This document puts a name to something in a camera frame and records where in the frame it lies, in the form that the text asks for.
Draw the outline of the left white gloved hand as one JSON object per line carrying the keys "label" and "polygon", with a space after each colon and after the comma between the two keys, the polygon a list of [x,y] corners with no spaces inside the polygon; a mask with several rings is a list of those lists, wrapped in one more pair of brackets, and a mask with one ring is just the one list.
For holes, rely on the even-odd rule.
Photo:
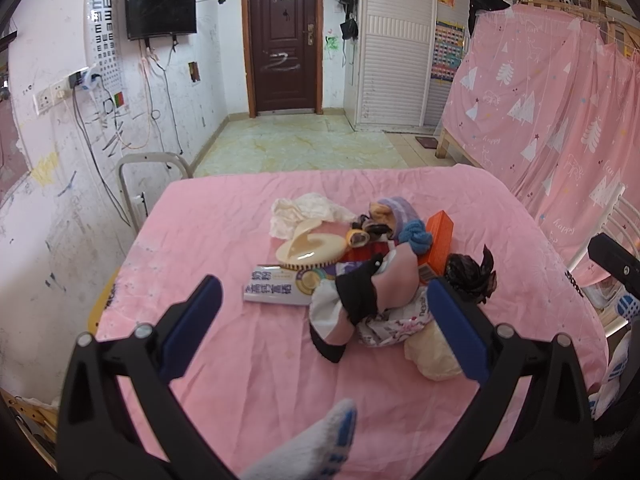
{"label": "left white gloved hand", "polygon": [[352,399],[334,405],[312,426],[240,474],[241,479],[333,479],[342,469],[357,425]]}

